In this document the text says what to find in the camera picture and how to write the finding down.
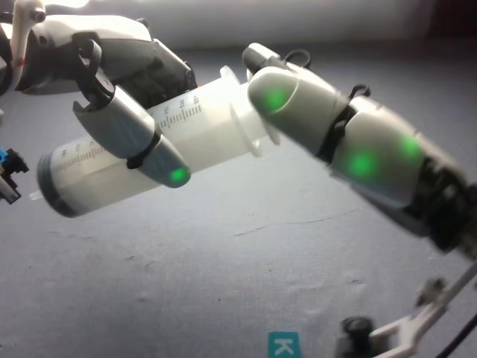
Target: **gray table surface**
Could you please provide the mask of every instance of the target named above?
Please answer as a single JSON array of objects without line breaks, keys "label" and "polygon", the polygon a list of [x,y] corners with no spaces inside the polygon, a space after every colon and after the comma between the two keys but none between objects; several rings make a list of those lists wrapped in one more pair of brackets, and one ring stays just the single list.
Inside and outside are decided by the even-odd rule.
[{"label": "gray table surface", "polygon": [[[475,42],[317,46],[315,68],[340,90],[369,84],[477,175]],[[239,50],[183,51],[205,84]],[[0,203],[0,357],[266,357],[268,332],[300,334],[304,357],[332,357],[341,319],[378,325],[411,312],[435,273],[468,265],[441,256],[370,209],[288,140],[78,219],[37,190],[41,154],[84,134],[79,94],[7,95],[0,146],[31,165],[24,198]],[[474,314],[467,288],[423,340],[433,357]],[[471,336],[454,357],[474,357]]]}]

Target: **green led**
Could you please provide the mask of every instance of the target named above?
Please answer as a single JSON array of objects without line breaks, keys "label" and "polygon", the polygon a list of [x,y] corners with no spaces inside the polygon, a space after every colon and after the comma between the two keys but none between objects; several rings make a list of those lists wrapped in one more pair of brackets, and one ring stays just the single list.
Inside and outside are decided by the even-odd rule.
[{"label": "green led", "polygon": [[361,179],[373,177],[377,169],[378,163],[376,157],[372,154],[355,154],[348,163],[350,174]]},{"label": "green led", "polygon": [[182,183],[183,181],[187,180],[188,177],[189,173],[185,168],[176,169],[171,173],[171,180],[175,183]]},{"label": "green led", "polygon": [[401,139],[402,153],[411,160],[419,159],[420,146],[417,140],[412,136],[405,136]]},{"label": "green led", "polygon": [[269,111],[279,110],[290,99],[288,93],[281,88],[273,88],[265,96],[265,106]]}]

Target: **syringe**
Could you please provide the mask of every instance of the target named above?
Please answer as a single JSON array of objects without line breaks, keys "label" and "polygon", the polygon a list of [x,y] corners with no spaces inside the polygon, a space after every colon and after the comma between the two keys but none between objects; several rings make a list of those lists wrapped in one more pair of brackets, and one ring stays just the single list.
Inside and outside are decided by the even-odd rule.
[{"label": "syringe", "polygon": [[[192,173],[247,152],[259,156],[267,136],[262,120],[232,70],[221,78],[148,112],[188,163]],[[45,200],[59,214],[76,217],[159,186],[90,137],[43,156],[37,179]]]}]

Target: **teal square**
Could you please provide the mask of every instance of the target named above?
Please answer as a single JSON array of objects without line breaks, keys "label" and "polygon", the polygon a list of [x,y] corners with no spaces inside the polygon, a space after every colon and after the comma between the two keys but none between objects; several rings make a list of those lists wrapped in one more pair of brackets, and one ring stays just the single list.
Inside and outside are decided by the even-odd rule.
[{"label": "teal square", "polygon": [[297,332],[270,332],[268,358],[301,358]]}]

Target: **scratch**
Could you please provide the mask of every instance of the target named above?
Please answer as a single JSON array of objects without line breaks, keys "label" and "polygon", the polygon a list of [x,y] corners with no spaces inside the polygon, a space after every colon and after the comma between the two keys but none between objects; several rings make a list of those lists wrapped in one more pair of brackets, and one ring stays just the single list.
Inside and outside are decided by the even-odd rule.
[{"label": "scratch", "polygon": [[234,235],[234,237],[237,237],[237,236],[243,236],[243,235],[248,235],[249,233],[255,233],[256,231],[259,231],[259,230],[262,230],[262,229],[265,229],[265,228],[268,228],[268,227],[275,227],[275,226],[286,226],[286,225],[302,225],[302,224],[314,224],[316,222],[326,222],[328,220],[333,220],[333,219],[336,219],[340,216],[345,216],[345,215],[348,215],[348,214],[351,214],[351,213],[354,213],[355,211],[359,211],[361,210],[360,207],[358,208],[355,208],[355,209],[352,209],[352,210],[349,210],[349,211],[346,211],[344,213],[339,213],[339,214],[335,214],[333,216],[329,216],[327,218],[322,218],[322,219],[318,219],[318,220],[311,220],[309,222],[280,222],[278,224],[269,224],[269,225],[263,225],[261,227],[256,227],[255,229],[252,229],[252,230],[248,230],[248,231],[244,231],[243,233],[236,233]]}]

